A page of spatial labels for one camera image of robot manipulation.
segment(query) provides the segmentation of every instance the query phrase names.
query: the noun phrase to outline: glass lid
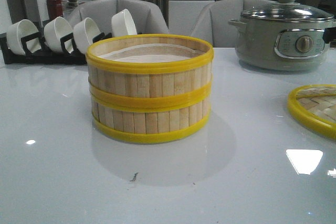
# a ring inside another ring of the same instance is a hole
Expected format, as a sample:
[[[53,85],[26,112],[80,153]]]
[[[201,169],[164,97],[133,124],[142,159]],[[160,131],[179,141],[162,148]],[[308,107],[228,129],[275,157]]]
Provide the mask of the glass lid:
[[[254,7],[242,12],[245,18],[277,20],[285,22],[324,22],[334,16],[309,5],[301,5],[295,0],[278,0],[271,4]]]

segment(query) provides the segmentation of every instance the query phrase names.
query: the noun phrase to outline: kitchen counter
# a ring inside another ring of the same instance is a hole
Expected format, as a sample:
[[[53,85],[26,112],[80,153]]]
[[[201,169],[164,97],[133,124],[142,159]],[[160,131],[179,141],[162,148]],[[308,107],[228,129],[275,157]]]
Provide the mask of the kitchen counter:
[[[288,93],[335,84],[336,50],[308,72],[277,72],[215,48],[212,112],[157,145],[92,124],[87,66],[4,65],[2,223],[334,223],[336,141],[294,120]]]

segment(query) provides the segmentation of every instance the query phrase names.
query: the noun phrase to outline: bowl rack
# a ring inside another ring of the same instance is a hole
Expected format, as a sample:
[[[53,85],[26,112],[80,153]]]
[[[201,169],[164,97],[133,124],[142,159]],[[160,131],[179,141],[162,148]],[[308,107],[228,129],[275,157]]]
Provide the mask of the bowl rack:
[[[106,38],[111,38],[112,33],[100,33],[99,35],[93,38],[92,42],[97,42]],[[41,44],[41,49],[35,52],[29,51],[27,47],[27,42],[33,39],[38,39]],[[71,40],[74,50],[69,53],[66,50],[65,42]],[[21,64],[66,64],[66,65],[84,65],[86,64],[85,55],[82,54],[75,43],[74,34],[70,33],[66,36],[60,38],[60,43],[63,53],[56,53],[51,51],[46,45],[46,40],[42,36],[41,32],[33,33],[28,36],[21,38],[22,48],[25,52],[25,55],[17,55],[11,51],[7,44],[6,33],[0,34],[0,47],[2,50],[4,62],[6,65],[13,63]]]

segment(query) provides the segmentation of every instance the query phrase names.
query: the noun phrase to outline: yellow plastic rim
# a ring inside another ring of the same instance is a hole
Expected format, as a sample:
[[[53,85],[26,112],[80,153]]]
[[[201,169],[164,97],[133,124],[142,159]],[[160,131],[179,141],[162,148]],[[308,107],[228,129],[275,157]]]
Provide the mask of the yellow plastic rim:
[[[109,41],[124,40],[130,38],[141,38],[141,37],[161,37],[161,38],[166,37],[166,38],[179,38],[185,40],[192,40],[205,44],[208,48],[208,51],[202,55],[186,60],[171,61],[171,62],[155,62],[155,63],[129,63],[114,60],[106,60],[98,56],[95,56],[92,53],[94,47],[100,44],[107,43]],[[141,35],[130,35],[130,36],[104,39],[96,43],[93,43],[88,48],[88,51],[86,53],[86,61],[89,65],[95,66],[99,69],[106,71],[118,72],[118,73],[133,73],[133,74],[160,74],[160,73],[183,72],[204,66],[209,62],[211,62],[213,58],[214,58],[214,51],[212,45],[209,42],[194,37],[183,35],[171,35],[171,34],[141,34]]]
[[[195,133],[196,131],[200,130],[207,123],[209,119],[210,111],[211,110],[209,109],[209,112],[207,113],[207,115],[203,117],[200,121],[198,121],[197,123],[185,129],[178,130],[178,131],[158,133],[158,134],[134,134],[134,133],[116,131],[115,129],[112,129],[100,123],[94,116],[93,116],[93,121],[96,127],[101,132],[103,132],[104,134],[110,137],[123,140],[125,142],[130,142],[130,143],[157,144],[157,143],[164,143],[164,142],[178,140],[178,139],[187,137]]]
[[[98,103],[128,112],[162,112],[197,104],[210,95],[211,81],[191,92],[157,98],[125,97],[98,89],[90,84],[91,97]]]
[[[326,119],[323,119],[305,109],[298,99],[308,98],[308,97],[325,97],[326,94],[314,94],[314,95],[298,95],[301,90],[313,87],[336,87],[333,84],[316,84],[316,85],[306,85],[298,87],[292,90],[288,95],[287,107],[290,114],[304,126],[324,135],[329,138],[336,139],[336,123],[330,122]]]

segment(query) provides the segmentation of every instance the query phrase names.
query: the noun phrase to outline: woven bamboo lid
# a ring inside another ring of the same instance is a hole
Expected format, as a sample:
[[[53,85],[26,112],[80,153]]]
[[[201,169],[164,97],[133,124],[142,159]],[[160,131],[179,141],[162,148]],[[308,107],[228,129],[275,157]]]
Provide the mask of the woven bamboo lid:
[[[291,115],[304,126],[336,139],[336,85],[298,87],[288,95]]]

